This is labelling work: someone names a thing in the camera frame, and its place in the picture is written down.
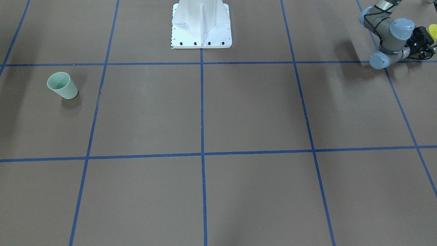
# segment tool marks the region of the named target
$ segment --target yellow object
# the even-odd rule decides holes
[[[428,33],[433,37],[434,44],[437,43],[437,25],[432,24],[430,27],[427,28]]]

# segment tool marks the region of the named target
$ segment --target brown floor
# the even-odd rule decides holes
[[[176,1],[0,2],[0,245],[435,245],[437,56],[372,69],[374,0],[227,0],[232,48],[170,49]]]

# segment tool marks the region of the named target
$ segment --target light green cup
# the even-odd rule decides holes
[[[58,72],[50,76],[47,80],[47,86],[65,99],[72,99],[78,93],[77,87],[71,80],[70,75],[64,72]]]

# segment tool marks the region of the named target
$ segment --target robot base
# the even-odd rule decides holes
[[[229,6],[223,4],[222,1],[217,1],[216,3],[215,9],[212,11],[205,9],[211,7],[211,5],[207,4],[199,4],[196,11],[188,10],[188,4],[181,6],[181,2],[173,5],[172,49],[219,49],[231,47],[232,36]]]

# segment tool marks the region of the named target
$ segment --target plastic cup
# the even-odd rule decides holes
[[[434,43],[437,43],[437,25],[432,24],[427,28],[428,33],[434,39]]]
[[[64,72],[58,72],[50,76],[47,80],[47,86],[65,99],[72,99],[78,93],[70,75]]]

